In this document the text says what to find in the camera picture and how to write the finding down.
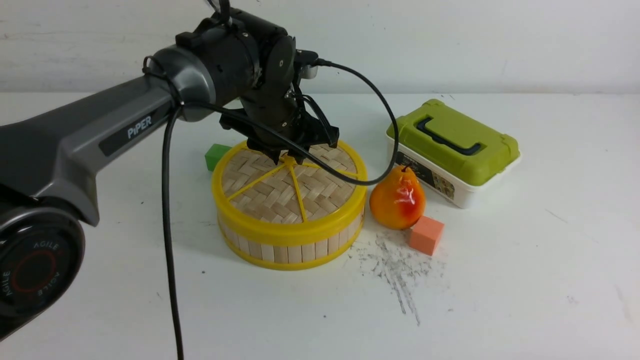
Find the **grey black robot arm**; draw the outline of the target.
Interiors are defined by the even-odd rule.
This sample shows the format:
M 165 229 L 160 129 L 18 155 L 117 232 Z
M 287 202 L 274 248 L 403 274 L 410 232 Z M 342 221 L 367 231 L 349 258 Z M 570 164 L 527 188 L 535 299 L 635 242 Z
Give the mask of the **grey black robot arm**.
M 155 130 L 221 114 L 224 130 L 276 162 L 336 148 L 300 80 L 318 55 L 279 25 L 210 0 L 214 13 L 142 62 L 142 76 L 1 127 L 1 338 L 50 308 L 82 264 L 82 223 L 99 223 L 96 175 Z

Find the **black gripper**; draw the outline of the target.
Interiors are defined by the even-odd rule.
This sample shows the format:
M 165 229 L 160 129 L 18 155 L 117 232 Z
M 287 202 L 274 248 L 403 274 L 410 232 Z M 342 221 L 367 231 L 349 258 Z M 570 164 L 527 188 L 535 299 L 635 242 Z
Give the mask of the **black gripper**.
M 338 146 L 339 129 L 313 117 L 306 110 L 300 92 L 300 66 L 295 39 L 288 35 L 276 36 L 266 43 L 262 52 L 261 77 L 258 84 L 240 96 L 242 109 L 231 111 L 246 116 L 254 123 L 267 126 L 298 146 L 290 148 L 290 157 L 302 165 L 310 157 L 315 145 Z M 258 151 L 275 166 L 281 161 L 281 151 L 259 145 Z

